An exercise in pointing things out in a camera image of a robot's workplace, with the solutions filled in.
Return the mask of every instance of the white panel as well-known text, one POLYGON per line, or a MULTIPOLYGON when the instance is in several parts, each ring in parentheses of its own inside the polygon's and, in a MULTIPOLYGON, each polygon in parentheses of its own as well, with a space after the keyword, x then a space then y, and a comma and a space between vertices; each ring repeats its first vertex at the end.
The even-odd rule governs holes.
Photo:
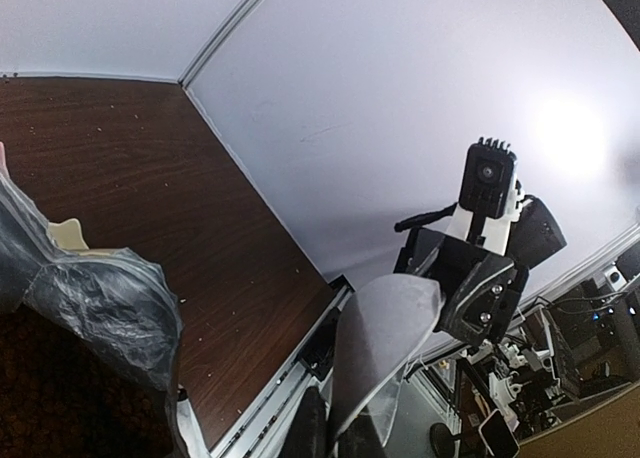
POLYGON ((176 80, 239 1, 0 0, 0 70, 176 80))
POLYGON ((480 135, 569 241, 529 291, 635 219, 640 54, 601 0, 266 0, 192 91, 327 278, 392 270, 480 135))

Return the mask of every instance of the plastic bag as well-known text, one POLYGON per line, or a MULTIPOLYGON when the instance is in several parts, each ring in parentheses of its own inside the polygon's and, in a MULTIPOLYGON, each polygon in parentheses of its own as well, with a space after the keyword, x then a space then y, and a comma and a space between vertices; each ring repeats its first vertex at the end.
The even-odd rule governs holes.
POLYGON ((79 337, 122 378, 159 392, 170 456, 188 456, 176 418, 182 322, 160 266, 128 249, 64 251, 48 225, 9 178, 0 144, 0 313, 26 305, 79 337))

